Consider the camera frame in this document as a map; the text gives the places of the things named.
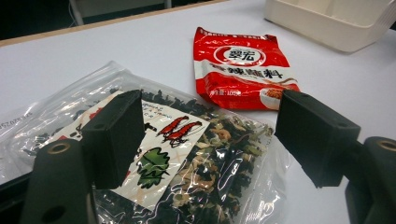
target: white plastic container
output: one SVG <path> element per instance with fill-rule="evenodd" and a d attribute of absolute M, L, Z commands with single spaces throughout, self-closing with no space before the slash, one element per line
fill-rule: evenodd
<path fill-rule="evenodd" d="M 319 43 L 353 52 L 396 21 L 395 0 L 266 0 L 264 17 Z"/>

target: green leaf illustration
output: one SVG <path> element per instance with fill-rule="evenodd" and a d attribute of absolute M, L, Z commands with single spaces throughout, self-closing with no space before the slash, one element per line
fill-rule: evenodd
<path fill-rule="evenodd" d="M 140 161 L 137 162 L 137 173 L 140 178 L 137 185 L 142 189 L 149 189 L 153 185 L 159 185 L 163 179 L 163 174 L 167 174 L 169 167 L 169 157 L 167 152 L 161 152 L 160 147 L 155 147 L 147 151 Z"/>

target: seasoning packet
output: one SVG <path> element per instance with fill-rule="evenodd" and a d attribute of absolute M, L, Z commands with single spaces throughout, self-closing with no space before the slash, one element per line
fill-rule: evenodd
<path fill-rule="evenodd" d="M 83 125 L 130 90 L 142 91 L 146 137 L 122 186 L 94 190 L 100 223 L 279 222 L 290 157 L 274 125 L 200 102 L 114 62 L 27 106 L 22 114 L 29 116 L 0 133 L 8 161 L 0 161 L 2 181 L 30 172 L 48 142 L 80 140 Z"/>
<path fill-rule="evenodd" d="M 229 109 L 279 109 L 297 80 L 273 35 L 226 35 L 198 27 L 193 45 L 196 90 Z"/>

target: white table surface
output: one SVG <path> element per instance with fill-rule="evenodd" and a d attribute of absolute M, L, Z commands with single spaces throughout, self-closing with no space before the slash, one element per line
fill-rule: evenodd
<path fill-rule="evenodd" d="M 109 61 L 196 95 L 192 40 L 198 26 L 276 35 L 301 90 L 361 126 L 396 139 L 396 32 L 353 54 L 333 51 L 263 19 L 265 0 L 232 0 L 0 48 L 0 114 L 43 99 Z M 276 112 L 241 112 L 276 122 Z M 295 162 L 286 176 L 284 223 L 348 223 L 344 190 L 316 189 Z"/>

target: red snack bag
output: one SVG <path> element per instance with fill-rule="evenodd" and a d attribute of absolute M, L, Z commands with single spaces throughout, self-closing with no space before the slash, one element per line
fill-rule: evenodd
<path fill-rule="evenodd" d="M 223 35 L 198 27 L 194 38 L 197 92 L 230 109 L 278 109 L 282 91 L 299 91 L 273 35 Z"/>

